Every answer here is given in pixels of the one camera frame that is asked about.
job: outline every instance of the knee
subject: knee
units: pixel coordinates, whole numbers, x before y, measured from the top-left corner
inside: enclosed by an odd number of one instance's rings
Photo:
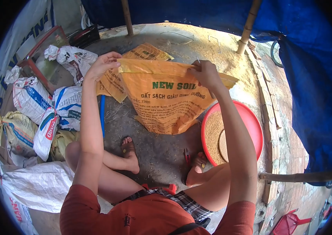
[[[80,156],[81,146],[79,141],[73,141],[66,147],[66,162],[72,171],[76,171],[78,158]]]

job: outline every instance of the plastic bag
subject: plastic bag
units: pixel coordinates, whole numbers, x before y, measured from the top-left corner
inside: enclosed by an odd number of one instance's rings
[[[103,95],[103,96],[112,96],[110,94],[110,92],[108,92],[108,90],[103,86],[101,81],[97,82],[97,86],[96,86],[96,94],[98,96]]]
[[[33,226],[29,209],[26,206],[18,203],[14,198],[10,197],[8,194],[11,194],[11,192],[6,192],[3,188],[1,184],[1,166],[3,166],[3,163],[0,161],[0,192],[3,195],[2,202],[4,202],[8,214],[16,221],[24,234],[38,235],[37,230]]]
[[[65,69],[74,77],[76,86],[81,86],[86,72],[91,65],[97,60],[98,55],[69,45],[58,48],[50,45],[44,51],[45,59],[53,61],[56,59]]]
[[[67,145],[72,141],[79,140],[79,138],[80,132],[58,130],[51,144],[50,154],[52,161],[65,161]]]
[[[54,92],[52,101],[59,115],[62,130],[80,131],[82,87],[61,87]]]
[[[174,59],[171,55],[164,51],[157,49],[149,43],[144,43],[138,47],[123,54],[123,58],[126,59],[149,59],[149,60],[161,60],[166,61]],[[109,94],[114,97],[119,103],[121,103],[127,94],[124,92],[122,83],[119,78],[117,68],[107,70],[106,73],[100,78],[103,86],[107,89]]]
[[[35,210],[60,213],[75,173],[66,162],[20,168],[3,165],[2,186],[11,198]]]
[[[38,159],[36,156],[27,158],[27,157],[17,155],[15,153],[16,150],[9,144],[8,140],[7,140],[7,151],[8,151],[8,155],[11,158],[13,164],[18,167],[32,167],[38,163]]]
[[[118,59],[121,81],[138,113],[135,117],[149,131],[180,134],[215,100],[207,88],[187,73],[193,65],[168,61]],[[227,88],[238,79],[219,74]]]
[[[7,70],[4,82],[13,83],[13,104],[18,111],[28,116],[37,125],[43,114],[51,107],[52,97],[36,77],[19,78],[20,68],[16,65]]]
[[[37,128],[32,120],[19,111],[8,112],[5,116],[0,116],[0,145],[4,131],[12,153],[23,157],[37,156],[33,150]]]
[[[42,122],[34,136],[33,149],[37,155],[44,161],[47,161],[50,153],[51,143],[55,137],[59,116],[54,108],[50,107],[46,110],[42,118]]]

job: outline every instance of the hand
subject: hand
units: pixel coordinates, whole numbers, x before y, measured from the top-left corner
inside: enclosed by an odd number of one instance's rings
[[[198,67],[196,69],[189,68],[187,71],[199,81],[199,86],[202,85],[211,91],[215,91],[216,88],[224,86],[218,75],[216,65],[212,62],[200,60],[200,62],[193,62],[192,65]]]
[[[116,61],[120,58],[122,58],[122,55],[117,52],[109,52],[99,56],[86,72],[84,80],[93,79],[98,81],[107,70],[120,66],[120,63]]]

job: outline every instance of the red shirt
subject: red shirt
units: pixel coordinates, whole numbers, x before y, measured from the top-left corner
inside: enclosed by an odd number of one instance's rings
[[[72,185],[60,211],[62,234],[169,234],[185,224],[195,222],[179,204],[154,193],[114,206],[100,213],[97,196],[82,185]],[[230,205],[215,235],[252,235],[255,204],[236,202]],[[202,227],[185,234],[208,235]]]

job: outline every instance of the blue hose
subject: blue hose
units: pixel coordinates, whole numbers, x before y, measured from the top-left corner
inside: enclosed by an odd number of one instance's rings
[[[105,138],[105,96],[103,96],[103,95],[101,95],[99,117],[101,119],[101,128],[102,128],[103,138]]]

